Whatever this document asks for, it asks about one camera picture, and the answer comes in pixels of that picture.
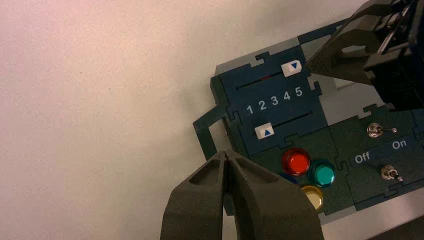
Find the green button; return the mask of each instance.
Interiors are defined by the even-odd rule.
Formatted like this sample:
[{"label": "green button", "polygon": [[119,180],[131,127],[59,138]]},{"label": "green button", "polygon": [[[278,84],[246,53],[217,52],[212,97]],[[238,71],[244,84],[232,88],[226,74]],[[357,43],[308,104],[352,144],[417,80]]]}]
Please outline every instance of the green button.
[{"label": "green button", "polygon": [[327,187],[334,182],[336,174],[334,173],[334,170],[331,167],[327,165],[321,165],[315,169],[314,178],[318,186]]}]

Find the white table surface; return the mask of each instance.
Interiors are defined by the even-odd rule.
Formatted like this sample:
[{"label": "white table surface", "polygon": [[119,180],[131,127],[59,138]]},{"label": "white table surface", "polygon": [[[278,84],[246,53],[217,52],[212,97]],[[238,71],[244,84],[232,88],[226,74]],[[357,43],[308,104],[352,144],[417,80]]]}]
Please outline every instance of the white table surface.
[{"label": "white table surface", "polygon": [[[214,106],[215,66],[363,2],[3,0],[0,239],[158,239],[171,190],[205,161],[192,122]],[[423,196],[324,235],[373,236],[424,214]],[[234,239],[233,218],[223,222]]]}]

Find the control panel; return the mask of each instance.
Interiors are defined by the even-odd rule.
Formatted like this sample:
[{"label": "control panel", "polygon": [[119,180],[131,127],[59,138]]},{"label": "control panel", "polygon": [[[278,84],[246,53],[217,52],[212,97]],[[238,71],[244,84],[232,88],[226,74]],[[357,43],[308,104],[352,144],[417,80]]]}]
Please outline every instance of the control panel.
[{"label": "control panel", "polygon": [[297,184],[321,224],[424,186],[424,110],[390,112],[372,85],[306,67],[342,23],[218,65],[216,107],[193,123],[209,159],[222,119],[233,150]]}]

